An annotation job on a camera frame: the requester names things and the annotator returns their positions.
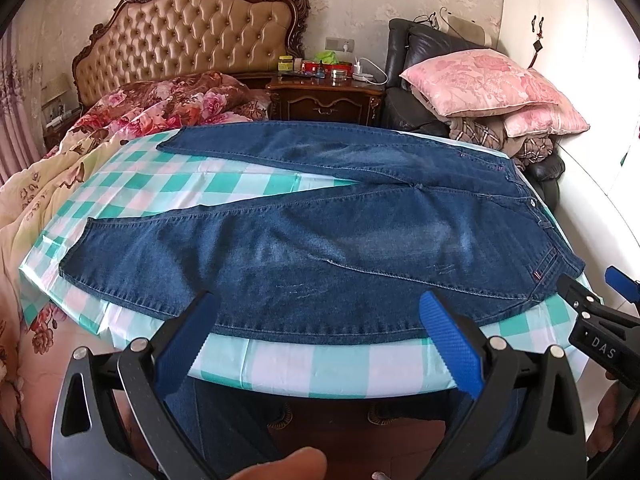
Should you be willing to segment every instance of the jeans leg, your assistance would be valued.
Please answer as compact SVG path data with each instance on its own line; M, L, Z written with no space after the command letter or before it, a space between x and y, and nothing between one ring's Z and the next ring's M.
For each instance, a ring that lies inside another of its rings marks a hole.
M495 464L501 457L509 441L514 425L518 420L520 409L524 403L526 389L514 390L511 401L502 416L494 438L486 450L484 458L478 465L478 471ZM383 418L417 418L420 420L443 420L446 427L445 437L440 444L446 446L456 429L464 421L466 414L473 405L473 400L464 392L454 388L425 394L411 396L406 399L395 399L381 403L378 407L378 415Z
M187 377L165 402L209 466L229 478L246 467L283 458L267 429L274 399Z

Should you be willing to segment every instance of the plaid blanket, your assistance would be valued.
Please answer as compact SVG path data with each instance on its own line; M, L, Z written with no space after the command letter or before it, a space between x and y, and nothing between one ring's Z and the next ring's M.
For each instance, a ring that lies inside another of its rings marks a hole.
M328 176L155 149L175 133L132 140L62 205L20 266L21 302L28 324L52 300L82 327L118 348L136 337L151 337L161 325L157 319L89 296L59 277L58 264L80 237L89 216L141 217L197 204L351 184ZM581 280L587 285L584 276ZM567 349L579 376L586 358L568 343L574 320L573 309L556 295L482 330L501 335L523 350L543 351L550 344L559 344ZM310 346L210 334L191 375L238 388L303 397L400 396L454 386L430 339Z

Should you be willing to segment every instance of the hand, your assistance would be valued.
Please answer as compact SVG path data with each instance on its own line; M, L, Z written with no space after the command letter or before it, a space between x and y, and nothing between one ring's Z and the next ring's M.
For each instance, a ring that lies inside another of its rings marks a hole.
M615 377L607 372L607 379L614 381ZM593 432L587 440L587 453L589 456L597 452L606 452L613 444L613 429L618 406L618 383L612 384L607 393L602 397L598 405L598 420ZM631 424L640 412L640 398L636 399L629 410L628 423Z
M319 449L303 447L277 462L257 464L230 480L324 480L326 457Z

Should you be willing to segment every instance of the electrical outlet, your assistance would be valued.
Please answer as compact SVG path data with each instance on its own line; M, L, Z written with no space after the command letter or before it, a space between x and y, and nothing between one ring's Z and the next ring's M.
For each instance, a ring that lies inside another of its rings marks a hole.
M324 49L325 50L335 50L336 52L343 52L344 44L347 44L347 52L353 52L353 47L355 46L354 40L348 40L347 38L325 38L324 39Z

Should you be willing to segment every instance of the jeans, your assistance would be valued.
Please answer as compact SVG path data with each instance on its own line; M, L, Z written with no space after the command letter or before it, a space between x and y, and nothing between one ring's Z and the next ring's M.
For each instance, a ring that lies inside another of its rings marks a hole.
M523 398L521 390L514 393L479 470L500 458ZM274 421L280 411L282 397L187 377L180 390L165 402L196 450L223 479L249 466L283 458L267 429L267 423ZM378 413L389 417L444 420L449 434L462 422L471 405L470 397L463 392L444 390L383 402Z
M60 274L93 296L168 319L202 289L212 332L303 344L426 336L427 289L483 325L551 296L584 263L513 163L364 126L263 122L184 128L159 149L358 183L88 219Z

